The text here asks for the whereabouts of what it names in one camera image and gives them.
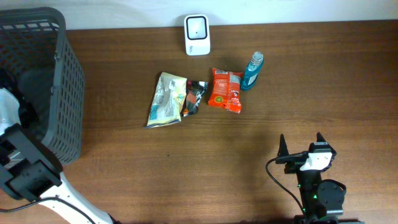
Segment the blue mouthwash bottle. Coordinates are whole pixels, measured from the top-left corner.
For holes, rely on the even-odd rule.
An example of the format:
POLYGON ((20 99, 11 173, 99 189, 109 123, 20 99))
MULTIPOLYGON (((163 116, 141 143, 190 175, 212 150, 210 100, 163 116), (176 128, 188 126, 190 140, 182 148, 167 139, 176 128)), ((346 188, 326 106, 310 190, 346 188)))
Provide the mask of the blue mouthwash bottle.
POLYGON ((261 52, 254 52, 250 62, 248 63, 246 70, 241 81, 241 89, 251 89, 259 76, 259 72, 264 64, 264 56, 261 52))

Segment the orange snack bag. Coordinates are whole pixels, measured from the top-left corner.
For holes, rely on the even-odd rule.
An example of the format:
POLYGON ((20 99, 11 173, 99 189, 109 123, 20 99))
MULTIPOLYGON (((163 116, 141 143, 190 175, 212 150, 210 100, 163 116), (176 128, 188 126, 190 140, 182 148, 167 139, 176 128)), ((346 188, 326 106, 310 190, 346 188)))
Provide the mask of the orange snack bag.
POLYGON ((208 105, 240 113, 240 86, 243 72, 232 72, 212 68, 213 90, 208 105))

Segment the black silver snack packet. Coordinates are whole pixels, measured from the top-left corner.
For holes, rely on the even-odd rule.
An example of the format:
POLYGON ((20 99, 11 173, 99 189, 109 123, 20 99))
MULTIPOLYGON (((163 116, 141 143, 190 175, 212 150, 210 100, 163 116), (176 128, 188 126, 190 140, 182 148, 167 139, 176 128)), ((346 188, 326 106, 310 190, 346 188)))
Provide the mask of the black silver snack packet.
POLYGON ((198 113, 198 107, 201 99, 208 89, 208 82, 202 81, 187 81, 187 95, 185 99, 185 107, 182 111, 183 117, 194 115, 198 113))

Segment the yellow white wipes pack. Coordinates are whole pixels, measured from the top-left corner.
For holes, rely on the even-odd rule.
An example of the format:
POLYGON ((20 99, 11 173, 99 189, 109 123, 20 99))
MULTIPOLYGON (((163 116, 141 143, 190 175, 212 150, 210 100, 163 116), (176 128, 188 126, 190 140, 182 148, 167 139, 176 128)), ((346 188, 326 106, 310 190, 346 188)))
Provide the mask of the yellow white wipes pack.
POLYGON ((155 88, 146 128, 168 126, 181 122, 186 99, 187 79, 162 72, 155 88))

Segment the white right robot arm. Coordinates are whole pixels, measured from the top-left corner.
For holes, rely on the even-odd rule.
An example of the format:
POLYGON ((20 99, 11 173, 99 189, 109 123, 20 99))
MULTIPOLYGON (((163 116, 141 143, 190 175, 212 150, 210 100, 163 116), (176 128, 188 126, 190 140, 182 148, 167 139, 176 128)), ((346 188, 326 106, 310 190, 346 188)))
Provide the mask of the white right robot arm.
POLYGON ((297 176, 302 215, 294 223, 338 223, 343 214, 346 186, 336 180, 322 179, 322 172, 331 167, 336 151, 320 133, 307 151, 290 154, 285 137, 280 136, 276 164, 285 165, 285 174, 297 176))

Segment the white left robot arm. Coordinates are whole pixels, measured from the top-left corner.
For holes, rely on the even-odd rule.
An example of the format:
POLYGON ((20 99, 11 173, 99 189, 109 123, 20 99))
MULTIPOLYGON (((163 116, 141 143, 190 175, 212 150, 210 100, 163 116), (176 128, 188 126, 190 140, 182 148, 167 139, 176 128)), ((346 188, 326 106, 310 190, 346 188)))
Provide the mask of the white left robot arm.
POLYGON ((68 223, 119 223, 74 189, 57 157, 21 126, 19 107, 17 98, 1 88, 1 190, 29 201, 1 212, 43 205, 68 223))

